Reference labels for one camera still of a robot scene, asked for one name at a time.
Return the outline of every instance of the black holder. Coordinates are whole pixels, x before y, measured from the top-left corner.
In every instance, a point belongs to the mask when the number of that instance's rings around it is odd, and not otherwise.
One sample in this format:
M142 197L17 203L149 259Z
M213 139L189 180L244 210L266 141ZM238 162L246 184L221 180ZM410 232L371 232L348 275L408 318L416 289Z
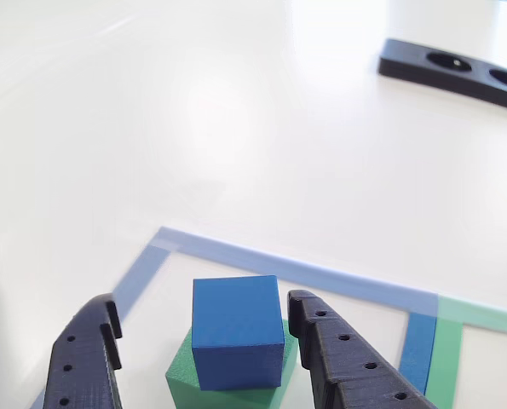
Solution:
M378 71L507 107L507 69L485 61L389 39Z

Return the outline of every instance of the blue cube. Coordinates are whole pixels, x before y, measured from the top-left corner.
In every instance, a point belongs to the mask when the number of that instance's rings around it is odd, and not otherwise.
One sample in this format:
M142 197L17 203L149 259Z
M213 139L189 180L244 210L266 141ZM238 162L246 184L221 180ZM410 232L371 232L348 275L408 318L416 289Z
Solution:
M284 346L275 276L194 281L193 356L202 390L280 386Z

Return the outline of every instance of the green block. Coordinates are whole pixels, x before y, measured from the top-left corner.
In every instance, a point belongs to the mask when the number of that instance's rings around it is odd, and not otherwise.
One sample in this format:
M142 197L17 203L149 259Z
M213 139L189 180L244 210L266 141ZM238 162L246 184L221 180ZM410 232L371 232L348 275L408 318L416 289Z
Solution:
M166 372L177 409L277 409L297 363L298 341L284 320L285 351L281 386L271 389L200 390L194 366L191 331Z

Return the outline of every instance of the table surface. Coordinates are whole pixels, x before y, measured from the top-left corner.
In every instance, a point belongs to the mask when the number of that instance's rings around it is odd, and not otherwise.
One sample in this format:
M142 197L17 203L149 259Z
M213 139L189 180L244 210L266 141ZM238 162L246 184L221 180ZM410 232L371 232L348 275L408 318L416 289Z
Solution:
M507 2L0 0L0 409L160 226L507 308L507 109L379 77L386 37L507 66ZM163 269L124 408L172 407L191 278L244 273ZM398 363L405 313L318 292ZM507 407L506 335L466 328L461 363L455 407Z

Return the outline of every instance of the wooden block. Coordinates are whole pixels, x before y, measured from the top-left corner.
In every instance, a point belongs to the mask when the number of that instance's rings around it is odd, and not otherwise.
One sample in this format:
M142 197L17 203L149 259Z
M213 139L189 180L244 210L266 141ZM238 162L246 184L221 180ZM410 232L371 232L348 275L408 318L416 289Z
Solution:
M202 390L280 386L284 345L275 276L194 281L193 356Z
M284 321L285 352L281 387L271 389L200 390L194 367L191 331L179 348L166 380L177 409L278 409L297 362L298 341Z

